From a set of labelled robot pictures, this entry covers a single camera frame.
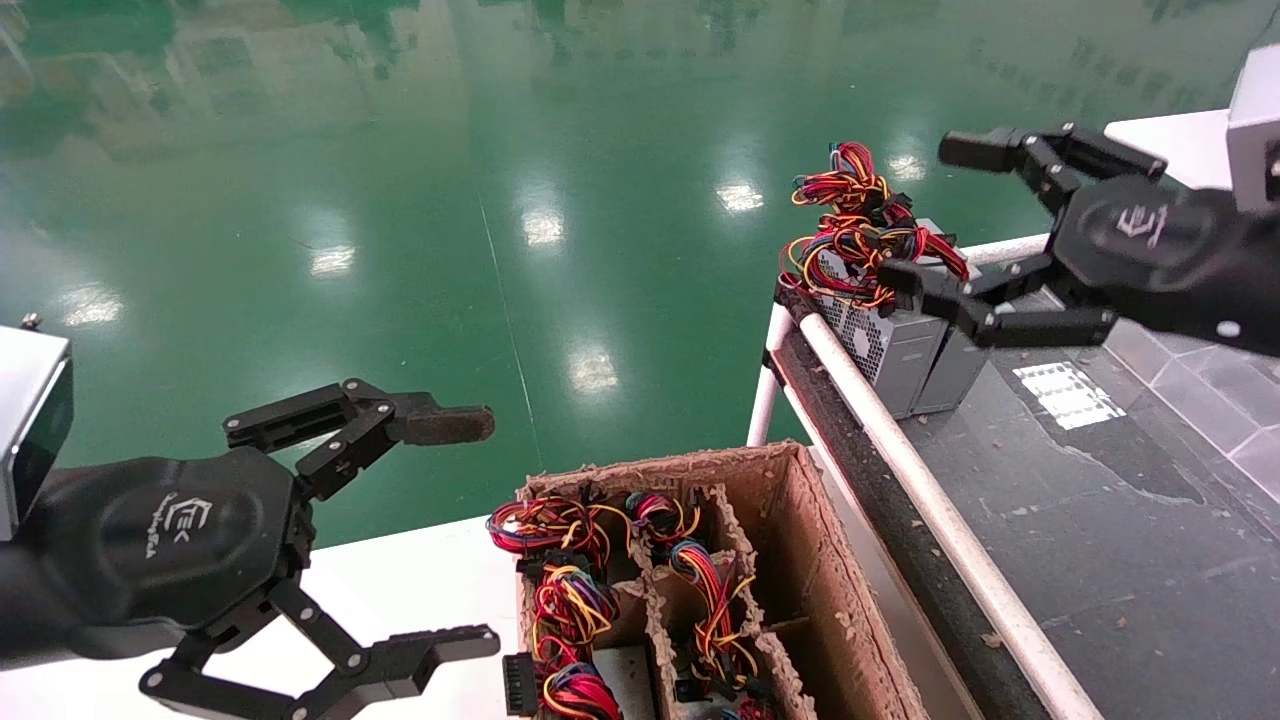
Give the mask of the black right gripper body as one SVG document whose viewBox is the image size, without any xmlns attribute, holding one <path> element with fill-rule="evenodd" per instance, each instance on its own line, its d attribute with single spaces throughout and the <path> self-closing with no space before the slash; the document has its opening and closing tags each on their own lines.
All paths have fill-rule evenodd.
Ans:
<svg viewBox="0 0 1280 720">
<path fill-rule="evenodd" d="M 1119 316 L 1251 354 L 1279 354 L 1277 206 L 1120 176 L 1078 190 L 1050 254 Z"/>
</svg>

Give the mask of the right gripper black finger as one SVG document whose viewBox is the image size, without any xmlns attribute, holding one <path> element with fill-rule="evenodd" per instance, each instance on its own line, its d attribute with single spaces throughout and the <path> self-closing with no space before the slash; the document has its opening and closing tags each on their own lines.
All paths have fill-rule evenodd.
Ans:
<svg viewBox="0 0 1280 720">
<path fill-rule="evenodd" d="M 1102 304 L 1048 252 L 960 281 L 905 260 L 886 260 L 879 284 L 910 297 L 924 315 L 950 322 L 978 347 L 1042 348 L 1102 345 L 1119 313 Z M 998 311 L 997 307 L 1048 288 L 1060 309 Z"/>
<path fill-rule="evenodd" d="M 1052 215 L 1091 182 L 1134 176 L 1156 183 L 1169 167 L 1162 158 L 1075 123 L 1043 132 L 1015 127 L 984 135 L 950 131 L 940 141 L 938 160 L 1015 176 Z"/>
</svg>

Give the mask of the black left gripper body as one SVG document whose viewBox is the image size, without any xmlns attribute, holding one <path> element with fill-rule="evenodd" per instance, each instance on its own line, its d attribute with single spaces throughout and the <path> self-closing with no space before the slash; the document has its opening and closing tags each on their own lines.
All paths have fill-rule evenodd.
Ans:
<svg viewBox="0 0 1280 720">
<path fill-rule="evenodd" d="M 134 659 L 187 635 L 236 650 L 314 542 L 307 496 L 253 448 L 56 470 L 3 544 L 3 664 Z"/>
</svg>

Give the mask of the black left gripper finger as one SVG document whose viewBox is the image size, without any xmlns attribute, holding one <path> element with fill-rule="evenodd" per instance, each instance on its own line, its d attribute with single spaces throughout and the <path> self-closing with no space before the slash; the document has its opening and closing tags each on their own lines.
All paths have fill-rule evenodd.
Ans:
<svg viewBox="0 0 1280 720">
<path fill-rule="evenodd" d="M 229 448 L 264 454 L 324 438 L 294 475 L 306 500 L 326 501 L 399 443 L 477 443 L 497 421 L 488 406 L 445 407 L 429 392 L 388 393 L 351 378 L 234 414 L 221 427 Z"/>
<path fill-rule="evenodd" d="M 421 696 L 443 664 L 498 653 L 500 639 L 488 625 L 392 635 L 362 647 L 297 582 L 278 582 L 238 607 L 242 619 L 283 616 L 332 664 L 332 670 L 298 697 L 205 674 L 209 660 L 242 625 L 189 632 L 174 653 L 140 679 L 140 692 L 174 712 L 201 719 L 353 719 L 366 707 Z"/>
</svg>

